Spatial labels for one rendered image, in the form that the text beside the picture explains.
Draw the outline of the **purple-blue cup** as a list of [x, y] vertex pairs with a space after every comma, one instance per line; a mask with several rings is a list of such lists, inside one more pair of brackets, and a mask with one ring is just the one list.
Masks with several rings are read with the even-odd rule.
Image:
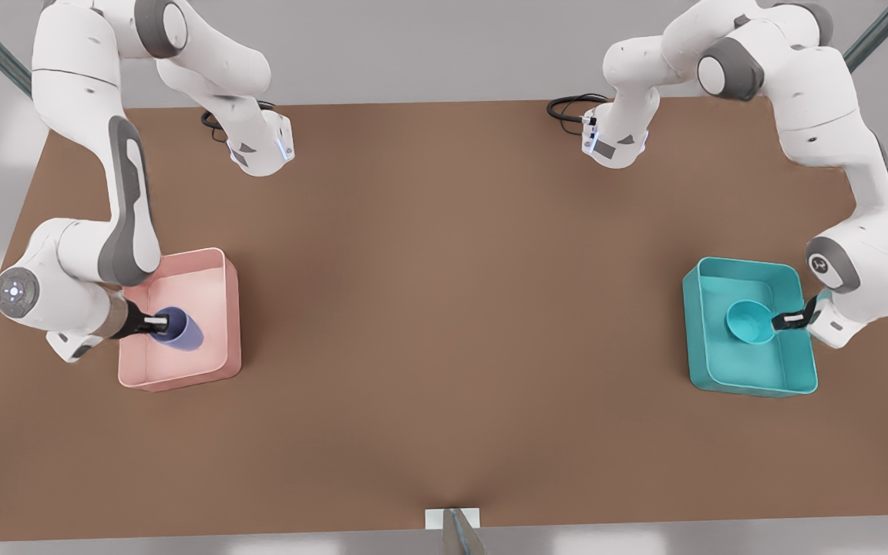
[[168, 324], [160, 324], [159, 333], [150, 334], [157, 343], [183, 352], [196, 351], [204, 343], [201, 327], [180, 307], [166, 307], [156, 314], [166, 314], [169, 317]]

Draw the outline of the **teal bowl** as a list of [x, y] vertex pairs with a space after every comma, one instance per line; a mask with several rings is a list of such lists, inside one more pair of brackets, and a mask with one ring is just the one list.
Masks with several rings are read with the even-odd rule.
[[750, 345], [764, 345], [775, 337], [774, 314], [755, 300], [737, 300], [726, 310], [725, 323], [734, 337]]

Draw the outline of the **pink box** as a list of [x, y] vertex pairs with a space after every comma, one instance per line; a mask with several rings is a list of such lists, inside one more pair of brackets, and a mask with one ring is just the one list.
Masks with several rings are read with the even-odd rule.
[[201, 327], [196, 351], [177, 351], [149, 335], [119, 343], [119, 383], [162, 392], [235, 376], [242, 368], [239, 287], [236, 267], [218, 248], [165, 255], [158, 270], [138, 287], [124, 288], [126, 300], [147, 314], [180, 307]]

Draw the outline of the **teal box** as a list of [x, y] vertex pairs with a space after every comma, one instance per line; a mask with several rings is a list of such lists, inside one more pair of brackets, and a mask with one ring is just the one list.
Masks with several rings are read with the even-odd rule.
[[786, 398], [819, 384], [807, 330], [776, 331], [764, 345], [737, 340], [725, 323], [737, 300], [755, 300], [780, 313], [803, 309], [799, 273], [785, 264], [703, 257], [681, 282], [688, 375], [701, 390]]

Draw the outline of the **silver post foot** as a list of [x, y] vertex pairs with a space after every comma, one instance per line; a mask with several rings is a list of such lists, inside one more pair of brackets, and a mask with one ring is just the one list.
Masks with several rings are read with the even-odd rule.
[[448, 519], [451, 512], [461, 513], [472, 528], [480, 528], [480, 509], [479, 508], [437, 508], [428, 509], [424, 512], [424, 528], [426, 530], [443, 530], [445, 520]]

